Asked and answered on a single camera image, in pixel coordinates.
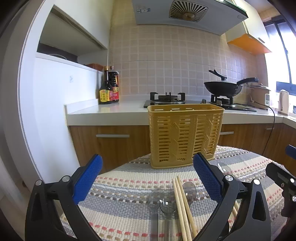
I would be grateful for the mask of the striped woven table mat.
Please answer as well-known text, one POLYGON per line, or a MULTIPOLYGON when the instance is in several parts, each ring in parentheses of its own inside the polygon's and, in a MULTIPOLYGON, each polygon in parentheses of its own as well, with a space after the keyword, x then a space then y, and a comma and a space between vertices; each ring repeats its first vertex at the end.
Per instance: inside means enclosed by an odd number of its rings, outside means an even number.
MULTIPOLYGON (((171 182, 175 177, 196 186, 197 196, 190 209, 197 229, 202 229, 217 206, 193 166, 154 169, 149 161, 150 156, 145 155, 99 175, 86 199, 79 203, 85 218, 103 240, 151 240, 154 213, 159 217, 159 240, 163 240, 166 215, 159 208, 159 199, 163 194, 173 195, 171 182)), ((287 220, 280 214, 284 206, 282 190, 265 173, 269 163, 269 158, 259 154, 222 146, 217 147, 211 161, 240 181, 256 178, 261 182, 271 219, 271 236, 275 238, 287 220)))

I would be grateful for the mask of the cream electric kettle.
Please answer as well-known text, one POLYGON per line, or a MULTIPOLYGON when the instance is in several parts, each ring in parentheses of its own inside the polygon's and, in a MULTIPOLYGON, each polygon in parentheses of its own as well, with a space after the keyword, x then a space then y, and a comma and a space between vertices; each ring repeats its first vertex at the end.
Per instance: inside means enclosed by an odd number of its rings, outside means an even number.
POLYGON ((282 89, 279 95, 278 112, 283 115, 288 115, 289 111, 289 93, 282 89))

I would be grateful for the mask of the yellow plastic utensil basket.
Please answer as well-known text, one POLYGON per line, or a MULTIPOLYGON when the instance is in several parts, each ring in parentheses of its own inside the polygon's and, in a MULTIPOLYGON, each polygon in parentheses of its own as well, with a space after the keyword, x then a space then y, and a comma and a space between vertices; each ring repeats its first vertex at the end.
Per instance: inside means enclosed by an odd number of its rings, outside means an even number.
POLYGON ((190 166, 197 153, 206 160, 214 159, 223 108, 213 104, 168 104, 151 105, 147 110, 152 168, 190 166))

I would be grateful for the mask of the beige rice cooker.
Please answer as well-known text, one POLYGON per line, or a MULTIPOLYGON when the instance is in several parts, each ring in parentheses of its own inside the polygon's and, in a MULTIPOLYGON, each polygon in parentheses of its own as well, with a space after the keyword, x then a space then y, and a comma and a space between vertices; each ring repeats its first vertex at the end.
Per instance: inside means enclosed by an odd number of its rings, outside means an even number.
POLYGON ((270 104, 270 90, 268 87, 260 85, 251 86, 250 102, 249 104, 254 108, 268 110, 270 104))

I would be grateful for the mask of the black gas stove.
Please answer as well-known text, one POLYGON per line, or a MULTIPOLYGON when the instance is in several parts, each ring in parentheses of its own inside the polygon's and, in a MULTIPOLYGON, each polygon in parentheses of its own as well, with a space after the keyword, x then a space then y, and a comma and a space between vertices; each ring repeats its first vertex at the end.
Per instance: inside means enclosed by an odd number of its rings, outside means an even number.
POLYGON ((147 108, 148 106, 151 106, 151 105, 200 104, 200 103, 214 104, 228 110, 257 112, 256 109, 248 108, 243 104, 233 103, 233 97, 218 98, 214 95, 211 95, 210 101, 207 101, 205 99, 202 99, 201 101, 197 101, 197 100, 187 100, 186 94, 183 92, 178 93, 177 95, 172 95, 170 92, 165 93, 164 95, 159 95, 157 92, 151 92, 149 100, 146 100, 144 103, 144 108, 147 108))

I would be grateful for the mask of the dark soy sauce bottle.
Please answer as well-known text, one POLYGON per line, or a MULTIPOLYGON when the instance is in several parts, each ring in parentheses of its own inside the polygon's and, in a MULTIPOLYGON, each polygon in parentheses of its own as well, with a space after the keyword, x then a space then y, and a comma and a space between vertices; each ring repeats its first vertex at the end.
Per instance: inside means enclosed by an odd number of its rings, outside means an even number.
POLYGON ((112 88, 109 84, 109 67, 104 67, 104 80, 99 89, 99 100, 100 104, 109 104, 111 102, 111 91, 112 88))

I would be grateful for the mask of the red label sauce bottle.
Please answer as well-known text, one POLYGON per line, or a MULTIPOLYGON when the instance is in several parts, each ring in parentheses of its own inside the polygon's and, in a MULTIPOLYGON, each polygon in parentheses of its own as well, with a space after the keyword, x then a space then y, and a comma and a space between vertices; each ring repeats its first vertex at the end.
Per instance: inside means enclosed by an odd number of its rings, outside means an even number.
POLYGON ((112 101, 119 102, 119 86, 118 86, 118 75, 119 73, 114 70, 114 66, 110 66, 109 80, 112 86, 112 101))

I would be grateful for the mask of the brown woven tray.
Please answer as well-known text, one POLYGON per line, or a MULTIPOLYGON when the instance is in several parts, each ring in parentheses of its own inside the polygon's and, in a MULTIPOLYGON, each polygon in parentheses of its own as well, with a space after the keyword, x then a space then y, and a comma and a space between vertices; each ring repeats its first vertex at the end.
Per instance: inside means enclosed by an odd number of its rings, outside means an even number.
POLYGON ((104 66, 97 63, 87 64, 86 66, 101 72, 104 70, 104 66))

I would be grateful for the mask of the white range hood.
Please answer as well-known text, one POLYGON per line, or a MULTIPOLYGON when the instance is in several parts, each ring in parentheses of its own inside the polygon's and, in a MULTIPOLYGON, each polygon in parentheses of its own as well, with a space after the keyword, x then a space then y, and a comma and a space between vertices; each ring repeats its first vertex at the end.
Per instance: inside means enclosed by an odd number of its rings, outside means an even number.
POLYGON ((135 0, 138 25, 172 25, 223 35, 248 18, 246 11, 229 1, 135 0))

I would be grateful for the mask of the orange wall cabinet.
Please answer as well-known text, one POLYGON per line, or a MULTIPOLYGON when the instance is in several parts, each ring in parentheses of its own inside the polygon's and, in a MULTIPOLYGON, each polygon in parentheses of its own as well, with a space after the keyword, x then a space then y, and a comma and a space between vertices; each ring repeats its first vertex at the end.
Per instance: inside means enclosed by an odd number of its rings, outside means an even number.
POLYGON ((270 53, 269 38, 262 22, 247 24, 242 21, 226 33, 228 44, 234 45, 253 55, 270 53))

